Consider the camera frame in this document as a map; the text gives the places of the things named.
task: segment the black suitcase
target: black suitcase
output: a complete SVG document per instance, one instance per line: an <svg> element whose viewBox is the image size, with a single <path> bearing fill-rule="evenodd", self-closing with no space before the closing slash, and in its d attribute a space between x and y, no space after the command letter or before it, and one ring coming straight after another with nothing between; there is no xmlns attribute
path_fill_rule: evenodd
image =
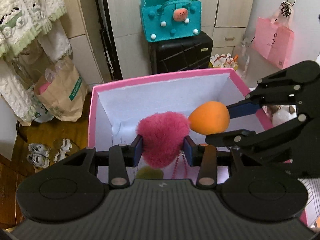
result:
<svg viewBox="0 0 320 240"><path fill-rule="evenodd" d="M187 38L149 42L152 74L207 68L213 41L204 32Z"/></svg>

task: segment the brown paper bag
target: brown paper bag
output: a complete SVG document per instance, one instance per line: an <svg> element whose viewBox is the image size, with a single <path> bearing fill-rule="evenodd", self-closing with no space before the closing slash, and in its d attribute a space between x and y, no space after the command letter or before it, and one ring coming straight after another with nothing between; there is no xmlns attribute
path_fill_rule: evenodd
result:
<svg viewBox="0 0 320 240"><path fill-rule="evenodd" d="M63 58L62 62L58 61L57 64L60 64L61 69L46 91L39 94L39 87L47 82L42 76L36 83L34 93L56 118L75 122L82 115L87 85L69 57Z"/></svg>

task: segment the white wall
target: white wall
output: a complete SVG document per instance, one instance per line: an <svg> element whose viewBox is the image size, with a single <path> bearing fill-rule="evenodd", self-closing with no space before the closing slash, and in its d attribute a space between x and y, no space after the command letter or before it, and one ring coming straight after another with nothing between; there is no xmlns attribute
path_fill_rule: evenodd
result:
<svg viewBox="0 0 320 240"><path fill-rule="evenodd" d="M279 8L285 0L253 0L251 16L246 31L246 36L253 38L258 17L268 18ZM294 65L303 60L315 60L320 52L320 0L296 0L294 18L291 29L295 39L290 60ZM256 86L256 81L279 69L273 67L260 55L253 52L251 66L248 70L246 83L248 86Z"/></svg>
<svg viewBox="0 0 320 240"><path fill-rule="evenodd" d="M0 98L0 154L11 160L16 141L17 118L4 99Z"/></svg>

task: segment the drawer handle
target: drawer handle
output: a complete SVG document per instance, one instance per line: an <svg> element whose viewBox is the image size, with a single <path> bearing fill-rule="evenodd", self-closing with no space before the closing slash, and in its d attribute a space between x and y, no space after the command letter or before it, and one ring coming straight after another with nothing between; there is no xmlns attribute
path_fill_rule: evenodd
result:
<svg viewBox="0 0 320 240"><path fill-rule="evenodd" d="M224 37L224 40L225 40L225 41L234 41L234 40L235 40L235 37L232 37L232 38L226 38L226 37Z"/></svg>

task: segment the pink fluffy pom-pom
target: pink fluffy pom-pom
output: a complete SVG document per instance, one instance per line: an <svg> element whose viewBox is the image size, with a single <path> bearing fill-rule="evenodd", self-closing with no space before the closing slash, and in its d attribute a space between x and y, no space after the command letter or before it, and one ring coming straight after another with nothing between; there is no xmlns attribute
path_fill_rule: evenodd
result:
<svg viewBox="0 0 320 240"><path fill-rule="evenodd" d="M153 114L140 120L137 134L143 138L143 158L152 168L164 168L179 155L189 120L176 112Z"/></svg>

